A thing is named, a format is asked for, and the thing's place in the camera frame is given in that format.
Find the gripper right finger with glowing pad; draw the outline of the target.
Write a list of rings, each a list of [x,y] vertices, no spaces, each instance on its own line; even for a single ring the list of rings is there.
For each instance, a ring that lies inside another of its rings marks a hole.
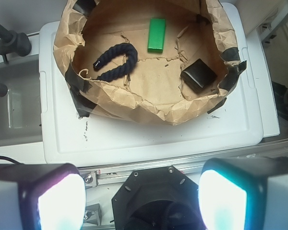
[[[209,159],[198,201],[209,230],[288,230],[288,157]]]

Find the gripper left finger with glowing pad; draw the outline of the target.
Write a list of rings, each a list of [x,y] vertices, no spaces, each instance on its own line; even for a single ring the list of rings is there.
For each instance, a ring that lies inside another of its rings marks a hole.
[[[74,165],[0,164],[0,230],[79,230],[86,191]]]

